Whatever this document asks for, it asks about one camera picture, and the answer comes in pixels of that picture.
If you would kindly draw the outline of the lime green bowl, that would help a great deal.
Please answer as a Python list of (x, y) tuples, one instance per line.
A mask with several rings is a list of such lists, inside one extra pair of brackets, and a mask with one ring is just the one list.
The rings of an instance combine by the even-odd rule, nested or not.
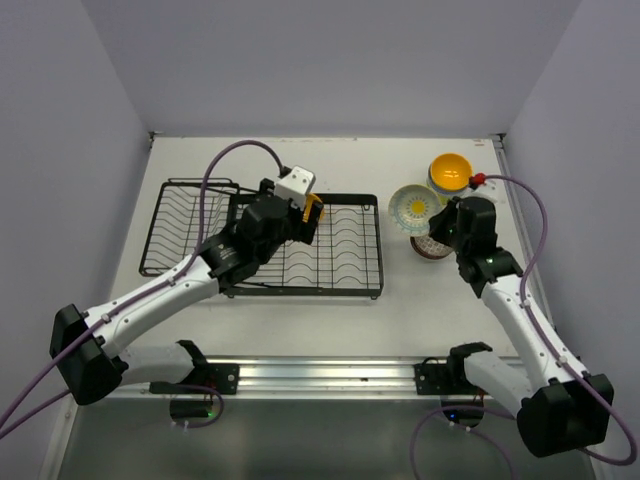
[(436, 194), (441, 205), (446, 205), (447, 202), (454, 197), (462, 198), (468, 192), (467, 188), (462, 188), (459, 190), (444, 189), (438, 186), (436, 183), (433, 183), (431, 180), (428, 180), (427, 186)]

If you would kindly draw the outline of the blue zigzag patterned bowl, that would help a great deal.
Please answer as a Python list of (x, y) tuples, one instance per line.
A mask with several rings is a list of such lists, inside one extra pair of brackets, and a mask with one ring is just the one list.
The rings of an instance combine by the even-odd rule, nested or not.
[(413, 250), (420, 255), (423, 258), (429, 259), (429, 260), (441, 260), (446, 258), (447, 256), (449, 256), (452, 253), (452, 250), (449, 248), (440, 248), (437, 247), (436, 251), (433, 252), (431, 250), (429, 250), (426, 247), (423, 247), (417, 240), (417, 238), (412, 237), (410, 239), (410, 244), (411, 247), (413, 248)]

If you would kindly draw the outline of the brown diamond patterned bowl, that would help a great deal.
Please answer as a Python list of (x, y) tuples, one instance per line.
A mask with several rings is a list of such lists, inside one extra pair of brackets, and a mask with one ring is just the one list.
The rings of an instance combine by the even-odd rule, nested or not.
[(433, 239), (432, 239), (430, 236), (428, 236), (428, 235), (424, 235), (424, 236), (415, 236), (415, 238), (417, 238), (418, 242), (419, 242), (423, 247), (426, 247), (426, 248), (428, 248), (429, 250), (431, 250), (431, 251), (433, 251), (433, 252), (435, 252), (435, 251), (436, 251), (436, 248), (437, 248), (437, 247), (440, 247), (440, 248), (449, 248), (449, 249), (451, 249), (451, 250), (452, 250), (452, 252), (453, 252), (453, 249), (452, 249), (451, 247), (448, 247), (448, 246), (446, 246), (446, 245), (444, 245), (444, 244), (442, 244), (442, 243), (439, 243), (439, 242), (437, 242), (437, 241), (433, 240)]

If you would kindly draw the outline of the yellow ribbed bowl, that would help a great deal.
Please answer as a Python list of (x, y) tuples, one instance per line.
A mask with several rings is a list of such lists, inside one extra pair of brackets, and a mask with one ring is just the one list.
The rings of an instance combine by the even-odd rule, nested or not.
[(310, 193), (306, 197), (303, 211), (303, 222), (308, 223), (312, 218), (320, 222), (324, 217), (324, 202), (315, 193)]

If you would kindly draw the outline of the pale teal textured bowl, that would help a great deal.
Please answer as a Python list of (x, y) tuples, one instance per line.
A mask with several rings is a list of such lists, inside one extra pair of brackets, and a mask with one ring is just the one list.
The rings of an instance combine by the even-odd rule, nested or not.
[(446, 259), (447, 257), (450, 256), (450, 253), (445, 253), (445, 254), (433, 254), (433, 253), (429, 253), (429, 252), (425, 252), (422, 250), (418, 250), (417, 251), (417, 255), (420, 256), (421, 258), (424, 258), (428, 261), (441, 261)]

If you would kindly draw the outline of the yellow teal patterned bowl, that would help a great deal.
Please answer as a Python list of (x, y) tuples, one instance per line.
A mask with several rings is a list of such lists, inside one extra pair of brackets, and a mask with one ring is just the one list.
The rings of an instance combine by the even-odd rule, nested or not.
[(411, 237), (425, 236), (429, 221), (443, 206), (437, 194), (426, 185), (410, 184), (398, 189), (389, 200), (388, 213), (394, 225)]

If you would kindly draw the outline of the blue glossy bowl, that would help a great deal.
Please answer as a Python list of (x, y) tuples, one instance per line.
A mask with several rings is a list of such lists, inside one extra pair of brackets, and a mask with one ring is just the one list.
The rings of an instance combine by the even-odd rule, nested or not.
[(439, 195), (459, 196), (468, 188), (469, 176), (466, 171), (458, 169), (430, 169), (428, 183)]

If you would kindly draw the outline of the smooth yellow bowl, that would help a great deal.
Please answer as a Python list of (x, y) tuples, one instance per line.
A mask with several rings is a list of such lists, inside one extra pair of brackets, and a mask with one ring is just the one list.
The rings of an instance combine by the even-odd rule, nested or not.
[(471, 163), (457, 153), (441, 154), (429, 166), (430, 183), (447, 194), (465, 190), (472, 175)]

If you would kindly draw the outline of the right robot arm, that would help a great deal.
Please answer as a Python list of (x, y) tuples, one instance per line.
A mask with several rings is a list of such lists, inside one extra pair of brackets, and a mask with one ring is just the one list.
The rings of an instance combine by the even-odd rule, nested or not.
[(493, 397), (516, 421), (527, 449), (547, 457), (604, 441), (614, 389), (570, 353), (521, 286), (523, 271), (498, 246), (494, 204), (481, 197), (454, 197), (429, 221), (429, 235), (451, 247), (461, 278), (494, 314), (519, 355), (518, 372), (483, 342), (451, 349), (445, 379), (451, 389), (474, 386)]

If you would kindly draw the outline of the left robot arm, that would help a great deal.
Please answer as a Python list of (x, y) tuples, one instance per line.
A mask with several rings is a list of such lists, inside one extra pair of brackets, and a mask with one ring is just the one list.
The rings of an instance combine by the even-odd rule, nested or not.
[(163, 275), (86, 311), (73, 304), (60, 309), (50, 354), (76, 403), (95, 403), (123, 384), (133, 369), (124, 352), (147, 331), (254, 276), (284, 243), (312, 243), (323, 211), (310, 197), (315, 181), (299, 167), (276, 182), (264, 180), (239, 219)]

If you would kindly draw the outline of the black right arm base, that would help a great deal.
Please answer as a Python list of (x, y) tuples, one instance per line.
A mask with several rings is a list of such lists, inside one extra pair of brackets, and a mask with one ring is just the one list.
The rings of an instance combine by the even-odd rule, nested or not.
[(464, 360), (472, 354), (492, 351), (484, 342), (473, 342), (452, 347), (446, 358), (424, 358), (413, 365), (416, 393), (438, 396), (443, 407), (454, 406), (453, 410), (443, 413), (447, 421), (471, 429), (477, 427), (484, 412), (470, 410), (470, 407), (483, 407), (487, 393), (468, 381)]

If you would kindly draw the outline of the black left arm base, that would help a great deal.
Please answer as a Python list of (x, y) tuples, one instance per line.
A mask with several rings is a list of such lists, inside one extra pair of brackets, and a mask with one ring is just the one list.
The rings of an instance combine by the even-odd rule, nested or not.
[(186, 376), (173, 383), (151, 382), (149, 392), (154, 395), (203, 395), (202, 400), (172, 398), (169, 403), (170, 417), (185, 430), (212, 425), (222, 416), (224, 396), (237, 393), (240, 366), (237, 363), (210, 363), (192, 341), (180, 340), (177, 344), (190, 359)]

